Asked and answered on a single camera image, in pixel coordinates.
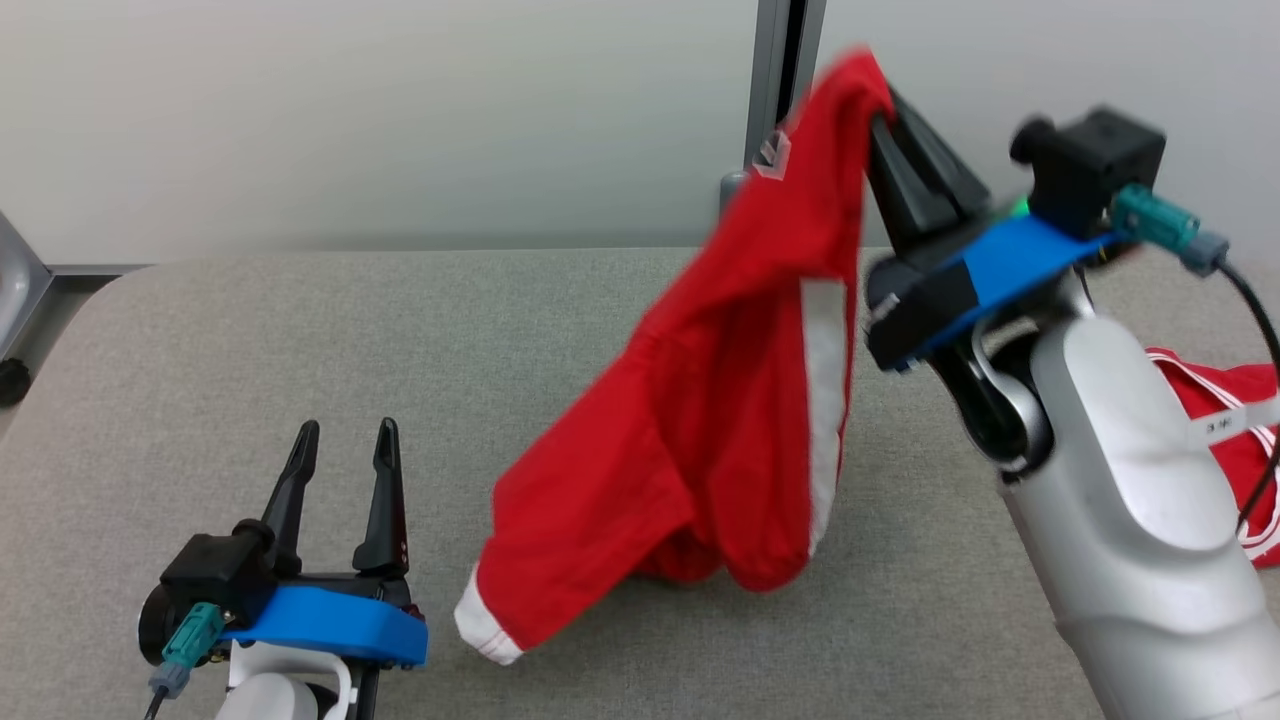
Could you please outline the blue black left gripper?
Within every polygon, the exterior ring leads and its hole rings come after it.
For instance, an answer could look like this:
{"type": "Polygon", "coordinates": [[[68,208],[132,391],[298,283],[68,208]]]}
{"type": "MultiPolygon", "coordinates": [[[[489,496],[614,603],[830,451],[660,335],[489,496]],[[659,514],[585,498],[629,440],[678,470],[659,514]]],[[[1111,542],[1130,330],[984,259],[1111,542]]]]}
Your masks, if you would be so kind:
{"type": "MultiPolygon", "coordinates": [[[[307,483],[317,461],[320,425],[305,421],[262,521],[274,533],[269,564],[297,577],[297,541],[307,483]]],[[[364,542],[352,568],[361,577],[402,578],[410,569],[399,428],[384,418],[372,455],[375,480],[364,542]]],[[[380,675],[421,667],[429,633],[415,609],[314,587],[284,587],[259,620],[234,629],[210,602],[179,603],[156,587],[140,612],[140,651],[154,673],[146,719],[180,697],[192,671],[230,664],[218,719],[372,719],[380,675]]]]}

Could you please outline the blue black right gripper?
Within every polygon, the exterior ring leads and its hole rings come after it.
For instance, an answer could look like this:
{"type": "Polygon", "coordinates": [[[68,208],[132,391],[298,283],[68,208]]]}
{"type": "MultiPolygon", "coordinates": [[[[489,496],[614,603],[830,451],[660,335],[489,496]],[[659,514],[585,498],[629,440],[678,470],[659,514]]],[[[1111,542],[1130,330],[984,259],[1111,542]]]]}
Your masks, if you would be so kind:
{"type": "MultiPolygon", "coordinates": [[[[986,184],[896,88],[893,115],[870,129],[867,178],[890,245],[914,250],[989,208],[986,184]]],[[[1001,220],[968,246],[919,269],[884,258],[865,277],[865,345],[882,372],[904,372],[943,345],[1116,243],[1075,240],[1033,215],[1001,220]]]]}

